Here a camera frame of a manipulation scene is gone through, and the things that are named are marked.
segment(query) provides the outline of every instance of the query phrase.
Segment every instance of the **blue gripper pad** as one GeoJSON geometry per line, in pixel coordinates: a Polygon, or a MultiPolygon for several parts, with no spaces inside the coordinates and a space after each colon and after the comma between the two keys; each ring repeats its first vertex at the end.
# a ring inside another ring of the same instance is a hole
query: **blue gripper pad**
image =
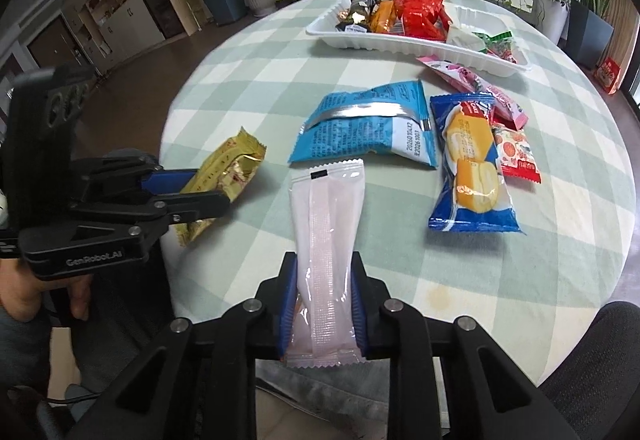
{"type": "Polygon", "coordinates": [[[362,356],[366,357],[369,350],[367,316],[353,268],[351,269],[351,321],[353,321],[353,331],[356,334],[356,345],[359,347],[362,356]]]}
{"type": "Polygon", "coordinates": [[[197,171],[197,169],[161,170],[143,180],[142,188],[156,196],[177,194],[197,171]]]}
{"type": "Polygon", "coordinates": [[[293,317],[296,314],[296,297],[298,296],[298,257],[293,256],[289,277],[284,288],[282,307],[280,309],[280,322],[278,326],[278,354],[284,357],[293,328],[293,317]]]}

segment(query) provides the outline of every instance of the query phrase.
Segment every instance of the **white plastic tray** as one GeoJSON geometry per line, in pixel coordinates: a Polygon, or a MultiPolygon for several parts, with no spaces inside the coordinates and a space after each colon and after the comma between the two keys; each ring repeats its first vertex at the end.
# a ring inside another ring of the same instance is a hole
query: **white plastic tray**
{"type": "MultiPolygon", "coordinates": [[[[476,68],[478,71],[486,71],[497,76],[510,76],[516,71],[523,72],[530,68],[529,59],[520,48],[517,39],[516,47],[513,48],[513,56],[517,64],[514,64],[494,55],[481,54],[444,42],[388,34],[341,32],[335,27],[338,23],[338,12],[348,9],[350,5],[350,0],[338,0],[334,6],[306,27],[307,34],[319,37],[334,48],[380,50],[417,57],[436,55],[442,60],[450,60],[467,68],[476,68]]],[[[445,7],[447,12],[455,10],[462,28],[471,29],[473,32],[483,32],[493,36],[509,30],[497,15],[446,1],[445,7]]]]}

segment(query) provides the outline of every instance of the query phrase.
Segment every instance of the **cable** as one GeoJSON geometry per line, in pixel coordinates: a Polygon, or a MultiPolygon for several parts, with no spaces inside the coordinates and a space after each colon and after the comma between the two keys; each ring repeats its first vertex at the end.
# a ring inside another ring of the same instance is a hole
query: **cable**
{"type": "Polygon", "coordinates": [[[84,402],[85,400],[94,400],[99,396],[100,393],[89,393],[86,395],[75,396],[73,398],[47,398],[47,402],[50,404],[57,404],[58,406],[69,406],[70,404],[77,404],[78,402],[84,402]]]}

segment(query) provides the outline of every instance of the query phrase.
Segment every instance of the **black snack bag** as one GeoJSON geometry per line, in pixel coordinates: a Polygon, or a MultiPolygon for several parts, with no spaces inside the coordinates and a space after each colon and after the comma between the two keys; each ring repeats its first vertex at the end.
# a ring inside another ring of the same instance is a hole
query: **black snack bag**
{"type": "Polygon", "coordinates": [[[371,16],[378,9],[380,1],[382,0],[351,0],[347,18],[340,21],[335,27],[341,32],[370,32],[369,22],[371,16]]]}

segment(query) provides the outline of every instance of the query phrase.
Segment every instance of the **checkered tablecloth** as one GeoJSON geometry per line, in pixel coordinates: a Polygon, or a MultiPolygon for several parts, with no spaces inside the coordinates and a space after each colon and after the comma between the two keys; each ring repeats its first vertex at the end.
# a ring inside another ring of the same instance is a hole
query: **checkered tablecloth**
{"type": "MultiPolygon", "coordinates": [[[[162,239],[177,314],[219,316],[253,296],[295,250],[287,158],[324,95],[416,78],[428,96],[452,91],[413,57],[339,50],[307,36],[335,1],[303,0],[244,29],[207,55],[174,100],[162,135],[166,168],[200,166],[241,125],[267,146],[228,217],[189,248],[173,232],[162,239]]],[[[538,382],[575,346],[620,276],[636,203],[629,158],[603,100],[548,39],[493,4],[449,1],[499,14],[532,63],[508,78],[481,73],[529,115],[542,184],[508,179],[524,233],[431,232],[440,170],[367,155],[356,250],[394,297],[438,319],[472,315],[538,382]]]]}

